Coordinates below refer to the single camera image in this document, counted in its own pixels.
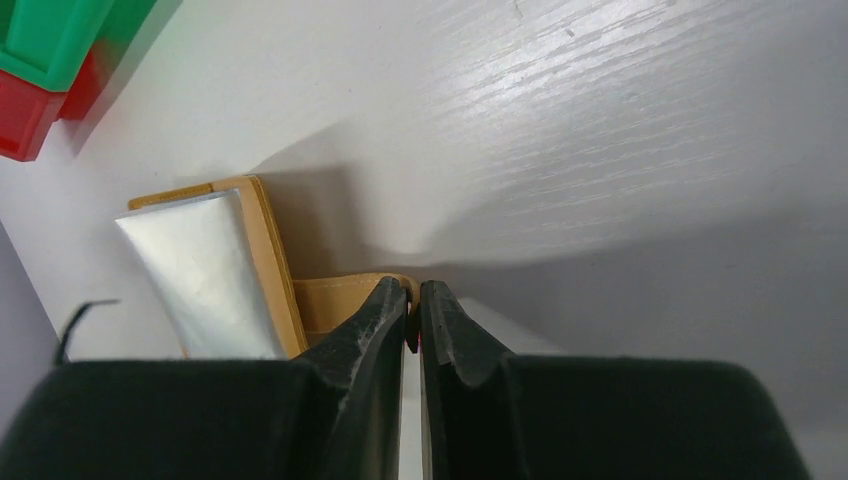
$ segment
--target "white surface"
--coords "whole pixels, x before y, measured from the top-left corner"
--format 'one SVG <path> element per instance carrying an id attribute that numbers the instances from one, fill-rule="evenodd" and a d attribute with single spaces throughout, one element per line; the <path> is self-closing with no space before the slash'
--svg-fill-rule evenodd
<path id="1" fill-rule="evenodd" d="M 187 0 L 77 157 L 54 129 L 0 162 L 0 218 L 54 326 L 123 299 L 74 358 L 175 355 L 110 220 L 267 173 L 296 274 L 404 266 L 569 352 L 742 363 L 844 478 L 846 23 L 842 0 Z"/>
<path id="2" fill-rule="evenodd" d="M 0 223 L 0 437 L 47 374 L 58 342 Z"/>

